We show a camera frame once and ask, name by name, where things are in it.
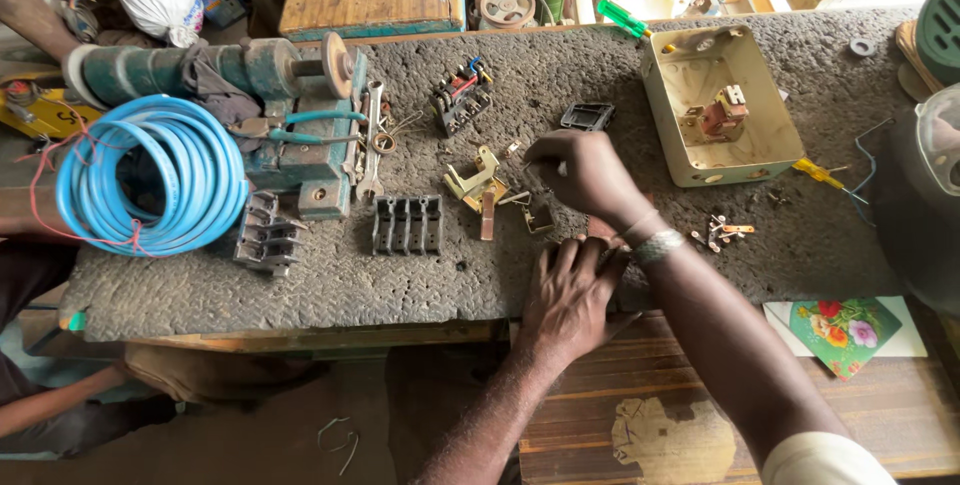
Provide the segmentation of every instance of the wristband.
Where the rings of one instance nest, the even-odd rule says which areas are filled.
[[[641,267],[657,262],[684,244],[684,236],[669,229],[654,233],[653,237],[633,249],[633,257]]]
[[[660,211],[657,211],[656,209],[651,209],[645,215],[643,215],[643,217],[640,217],[639,221],[634,222],[632,226],[627,228],[626,231],[617,235],[617,237],[619,237],[620,239],[622,239],[627,243],[644,241],[644,238],[646,236],[643,235],[643,233],[641,232],[643,225],[653,220],[654,217],[656,217],[659,213]]]

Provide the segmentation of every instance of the white sleeve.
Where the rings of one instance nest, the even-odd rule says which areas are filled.
[[[770,452],[763,485],[896,485],[859,443],[829,432],[801,432]]]

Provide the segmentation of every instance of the wire bundle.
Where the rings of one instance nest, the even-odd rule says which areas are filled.
[[[117,181],[118,161],[137,146],[162,178],[159,216],[135,206]],[[70,147],[56,177],[56,208],[77,236],[103,250],[166,256],[220,237],[247,192],[240,150],[222,125],[193,102],[153,95],[103,114]]]

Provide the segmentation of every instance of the man's left hand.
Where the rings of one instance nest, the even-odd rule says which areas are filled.
[[[607,303],[630,262],[629,253],[618,250],[601,266],[610,247],[605,239],[580,235],[540,254],[514,345],[530,352],[537,366],[559,374],[639,316],[607,321]]]

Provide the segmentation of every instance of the pliers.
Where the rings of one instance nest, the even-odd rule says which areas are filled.
[[[306,144],[310,146],[325,146],[327,144],[346,144],[360,140],[362,135],[352,134],[335,138],[321,138],[312,134],[300,134],[283,130],[285,125],[313,121],[318,119],[349,119],[357,122],[366,122],[367,116],[359,112],[341,112],[337,110],[319,110],[314,112],[299,112],[287,114],[281,118],[250,118],[243,123],[231,125],[228,130],[234,136],[244,138],[268,138],[289,144]]]

